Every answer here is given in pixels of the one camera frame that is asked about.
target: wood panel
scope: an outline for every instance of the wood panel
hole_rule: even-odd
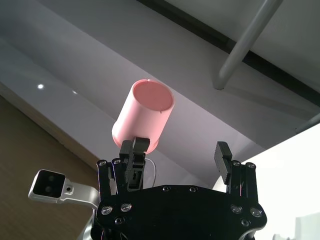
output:
[[[97,188],[97,174],[46,131],[0,97],[0,239],[76,239],[92,210],[28,199],[39,169]]]

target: black metal plate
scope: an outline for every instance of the black metal plate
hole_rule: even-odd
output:
[[[124,192],[102,201],[97,210],[97,219],[106,229],[123,233],[128,240],[238,240],[249,232],[262,229],[267,217],[262,207],[254,200],[240,196],[197,187],[190,191],[187,185],[169,185]],[[121,205],[132,204],[129,212],[121,212]],[[231,206],[242,207],[235,214]],[[101,208],[112,206],[109,215],[102,215]],[[262,217],[254,217],[250,209],[262,210]],[[124,223],[115,224],[115,219],[124,218]],[[250,222],[245,227],[242,219]]]

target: white wall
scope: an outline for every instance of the white wall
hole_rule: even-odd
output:
[[[114,120],[131,85],[142,78],[154,79],[150,73],[37,1],[7,1],[0,8],[0,17],[3,20],[0,27],[8,43]],[[176,104],[157,149],[189,173],[213,186],[219,176],[213,160],[217,141],[228,142],[239,161],[264,150],[218,117],[171,90]],[[225,103],[220,103],[221,109],[227,110]]]
[[[119,156],[111,135],[114,120],[4,41],[0,42],[0,82],[98,158],[111,161]],[[148,158],[157,166],[156,185],[207,187],[157,150]],[[153,167],[147,162],[145,187],[151,186],[153,174]]]
[[[137,1],[38,1],[263,148],[320,111],[244,63],[213,89],[228,54]]]

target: metal pipe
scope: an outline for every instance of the metal pipe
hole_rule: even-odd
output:
[[[215,89],[222,90],[225,88],[229,78],[249,52],[282,2],[283,0],[264,0],[262,6],[220,69],[217,80],[213,80],[213,87]]]
[[[320,113],[318,115],[315,115],[313,118],[311,118],[309,121],[305,122],[301,126],[297,127],[295,129],[296,134],[302,133],[303,131],[320,124]]]

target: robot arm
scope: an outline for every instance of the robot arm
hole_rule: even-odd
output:
[[[97,163],[101,202],[96,221],[102,239],[252,240],[266,225],[258,203],[256,166],[231,161],[227,143],[218,142],[214,155],[226,193],[191,185],[142,189],[147,148],[145,138],[136,138],[134,144],[124,141],[119,158]],[[111,178],[116,195],[110,194]]]

